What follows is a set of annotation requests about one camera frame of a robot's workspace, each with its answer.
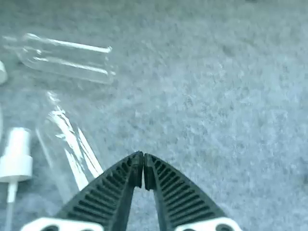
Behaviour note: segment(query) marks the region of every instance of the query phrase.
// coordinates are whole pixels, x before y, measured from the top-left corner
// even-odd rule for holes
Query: gray carpet
[[[5,129],[34,129],[59,94],[104,167],[136,150],[191,178],[244,231],[308,230],[308,5],[305,0],[2,0],[0,35],[112,46],[111,86],[31,70],[0,48]],[[34,178],[14,230],[61,206],[34,140]],[[0,186],[0,230],[6,186]],[[158,230],[137,190],[128,230]]]

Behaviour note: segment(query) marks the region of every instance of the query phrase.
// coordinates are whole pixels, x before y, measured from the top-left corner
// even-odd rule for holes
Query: clear plastic tube
[[[20,38],[3,36],[3,43],[30,68],[103,84],[113,81],[115,73],[109,63],[111,47],[94,47],[34,34]]]
[[[83,129],[49,92],[53,109],[38,124],[37,135],[64,203],[103,173]]]

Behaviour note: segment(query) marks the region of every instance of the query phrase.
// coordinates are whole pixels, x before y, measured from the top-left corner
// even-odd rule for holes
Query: white bottle cap
[[[30,130],[13,128],[10,131],[4,155],[0,158],[0,182],[24,181],[32,177],[30,141]]]
[[[3,62],[0,61],[0,85],[8,79]]]

